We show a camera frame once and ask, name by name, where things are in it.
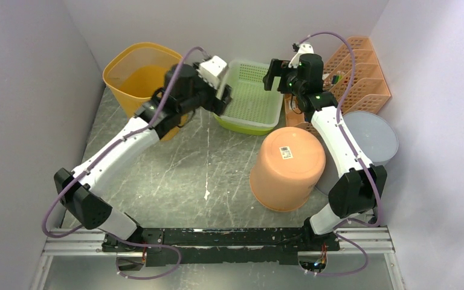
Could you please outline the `orange plastic bucket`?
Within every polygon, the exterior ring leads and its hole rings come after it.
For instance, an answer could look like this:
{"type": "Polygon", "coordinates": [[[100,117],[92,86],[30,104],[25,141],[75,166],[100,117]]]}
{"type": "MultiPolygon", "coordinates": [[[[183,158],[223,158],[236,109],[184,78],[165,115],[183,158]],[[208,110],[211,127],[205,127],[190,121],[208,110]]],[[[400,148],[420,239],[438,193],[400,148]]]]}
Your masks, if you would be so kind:
{"type": "Polygon", "coordinates": [[[303,206],[326,164],[323,146],[310,132],[282,127],[264,139],[250,173],[255,198],[274,211],[294,211],[303,206]],[[289,146],[293,158],[282,159],[280,147],[289,146]]]}

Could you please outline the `large grey plastic bucket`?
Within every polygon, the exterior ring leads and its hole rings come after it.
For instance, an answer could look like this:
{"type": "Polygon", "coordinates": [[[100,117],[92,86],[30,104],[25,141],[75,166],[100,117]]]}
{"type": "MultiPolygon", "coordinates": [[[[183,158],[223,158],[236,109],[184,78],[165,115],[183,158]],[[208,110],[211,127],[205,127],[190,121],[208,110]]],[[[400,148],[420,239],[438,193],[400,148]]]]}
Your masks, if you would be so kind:
{"type": "MultiPolygon", "coordinates": [[[[393,128],[383,118],[366,111],[354,111],[346,114],[344,121],[360,149],[373,165],[385,166],[395,156],[398,151],[398,138],[393,128]]],[[[326,164],[315,187],[328,195],[340,177],[326,143],[319,135],[317,139],[323,146],[326,164]]]]}

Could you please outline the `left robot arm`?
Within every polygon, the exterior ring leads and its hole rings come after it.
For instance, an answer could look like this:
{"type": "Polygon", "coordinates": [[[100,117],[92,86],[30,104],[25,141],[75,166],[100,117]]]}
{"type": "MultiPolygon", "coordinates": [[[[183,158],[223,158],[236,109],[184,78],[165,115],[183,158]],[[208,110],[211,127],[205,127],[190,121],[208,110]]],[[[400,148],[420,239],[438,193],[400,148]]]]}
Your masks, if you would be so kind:
{"type": "Polygon", "coordinates": [[[55,173],[59,201],[82,227],[118,237],[128,251],[142,246],[139,224],[114,209],[101,194],[118,171],[170,131],[181,128],[183,116],[197,108],[223,114],[231,101],[231,89],[224,81],[227,69],[227,63],[218,57],[193,65],[174,65],[165,74],[165,87],[157,89],[108,144],[85,163],[55,173]]]}

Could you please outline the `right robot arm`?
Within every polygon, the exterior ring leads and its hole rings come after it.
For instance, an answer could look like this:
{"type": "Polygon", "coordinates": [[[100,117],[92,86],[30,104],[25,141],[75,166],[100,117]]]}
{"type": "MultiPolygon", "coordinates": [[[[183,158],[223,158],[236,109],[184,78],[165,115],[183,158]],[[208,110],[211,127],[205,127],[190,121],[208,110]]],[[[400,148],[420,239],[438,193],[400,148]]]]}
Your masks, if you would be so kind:
{"type": "Polygon", "coordinates": [[[309,250],[317,250],[324,244],[324,234],[348,219],[379,207],[387,179],[384,166],[374,165],[354,140],[336,97],[324,90],[323,70],[321,56],[304,53],[292,61],[272,59],[263,77],[266,91],[279,77],[277,91],[296,97],[299,110],[319,133],[337,168],[339,180],[328,195],[328,204],[309,217],[311,228],[301,235],[309,250]]]}

